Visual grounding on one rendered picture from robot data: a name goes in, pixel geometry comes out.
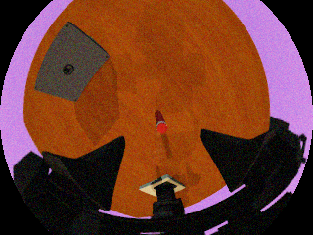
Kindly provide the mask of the dark red peg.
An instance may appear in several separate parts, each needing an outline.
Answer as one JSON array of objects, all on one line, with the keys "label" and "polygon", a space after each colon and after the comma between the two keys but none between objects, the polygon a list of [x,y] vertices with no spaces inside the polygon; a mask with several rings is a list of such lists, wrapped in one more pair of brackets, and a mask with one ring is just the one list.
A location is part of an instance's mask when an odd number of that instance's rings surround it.
[{"label": "dark red peg", "polygon": [[160,110],[156,111],[156,129],[159,133],[167,132],[168,126],[165,124],[164,117],[161,114]]}]

